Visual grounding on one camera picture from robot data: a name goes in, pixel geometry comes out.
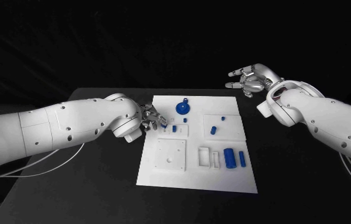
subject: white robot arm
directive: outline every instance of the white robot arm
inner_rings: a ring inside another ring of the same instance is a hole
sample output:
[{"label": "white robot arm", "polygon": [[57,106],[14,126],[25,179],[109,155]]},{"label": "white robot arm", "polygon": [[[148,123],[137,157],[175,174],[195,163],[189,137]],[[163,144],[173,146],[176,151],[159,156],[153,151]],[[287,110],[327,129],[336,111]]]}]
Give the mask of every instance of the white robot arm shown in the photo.
[{"label": "white robot arm", "polygon": [[104,130],[133,141],[139,125],[156,129],[166,121],[152,105],[139,106],[123,94],[58,103],[32,111],[0,115],[0,165],[34,154],[96,139]]},{"label": "white robot arm", "polygon": [[261,64],[228,73],[230,77],[237,75],[241,75],[240,82],[227,83],[227,88],[242,89],[248,98],[253,92],[268,91],[257,105],[261,115],[273,115],[284,126],[301,122],[312,136],[351,157],[351,105],[324,98],[309,84],[284,81]]}]

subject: black background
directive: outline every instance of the black background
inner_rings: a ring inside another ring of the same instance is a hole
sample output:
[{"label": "black background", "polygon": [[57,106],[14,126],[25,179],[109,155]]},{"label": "black background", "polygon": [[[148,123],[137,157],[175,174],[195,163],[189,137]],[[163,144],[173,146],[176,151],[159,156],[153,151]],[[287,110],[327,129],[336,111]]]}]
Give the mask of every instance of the black background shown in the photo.
[{"label": "black background", "polygon": [[[43,107],[66,101],[80,87],[218,89],[238,80],[227,73],[254,63],[349,103],[347,3],[1,0],[1,104]],[[317,193],[303,205],[314,214]],[[330,197],[333,192],[320,194]]]}]

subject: blue object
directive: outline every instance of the blue object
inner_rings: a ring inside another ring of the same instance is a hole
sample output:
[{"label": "blue object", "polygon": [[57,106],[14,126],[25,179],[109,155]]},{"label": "blue object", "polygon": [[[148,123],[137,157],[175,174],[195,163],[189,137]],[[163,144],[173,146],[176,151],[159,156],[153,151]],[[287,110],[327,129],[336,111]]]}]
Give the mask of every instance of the blue object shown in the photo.
[{"label": "blue object", "polygon": [[228,169],[232,169],[235,168],[234,151],[231,148],[227,148],[222,150],[222,152],[224,152],[225,166]]},{"label": "blue object", "polygon": [[217,128],[212,126],[209,129],[209,134],[214,135]]},{"label": "blue object", "polygon": [[179,102],[175,106],[176,113],[185,115],[189,111],[188,99],[183,98],[182,102]]},{"label": "blue object", "polygon": [[241,164],[241,167],[245,167],[242,151],[238,152],[238,157],[240,157],[240,164]]}]

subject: cable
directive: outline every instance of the cable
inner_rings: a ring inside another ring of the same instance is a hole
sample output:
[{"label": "cable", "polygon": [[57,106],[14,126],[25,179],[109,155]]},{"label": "cable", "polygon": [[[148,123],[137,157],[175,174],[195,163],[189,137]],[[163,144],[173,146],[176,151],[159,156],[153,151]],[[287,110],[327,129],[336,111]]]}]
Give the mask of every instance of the cable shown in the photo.
[{"label": "cable", "polygon": [[28,175],[28,176],[7,176],[8,174],[11,174],[11,173],[19,171],[21,169],[24,169],[24,168],[32,166],[37,162],[40,162],[43,159],[45,159],[45,158],[47,158],[53,153],[55,153],[58,150],[54,150],[54,151],[53,151],[53,152],[51,152],[43,159],[40,159],[38,161],[35,161],[34,163],[31,163],[31,164],[27,165],[25,167],[19,168],[18,170],[15,170],[15,171],[12,171],[12,172],[8,172],[8,173],[0,175],[0,177],[34,177],[34,176],[38,176],[38,175],[41,175],[41,174],[44,174],[44,173],[53,171],[54,169],[57,169],[58,167],[61,167],[61,166],[63,166],[63,165],[64,165],[64,164],[74,158],[74,156],[77,155],[78,151],[81,150],[83,145],[84,145],[84,144],[81,144],[81,146],[80,146],[77,152],[76,152],[74,155],[67,159],[67,161],[66,161],[63,164],[60,164],[57,167],[51,168],[48,171],[41,172],[41,173],[34,174],[34,175]]},{"label": "cable", "polygon": [[345,161],[343,161],[343,158],[342,158],[342,154],[340,153],[337,153],[339,154],[339,157],[340,157],[340,160],[342,160],[342,163],[343,163],[343,166],[345,166],[345,169],[346,169],[346,171],[347,171],[347,173],[349,173],[349,175],[351,175],[351,171],[349,171],[349,169],[347,169],[347,167],[346,167],[346,165],[345,165]]}]

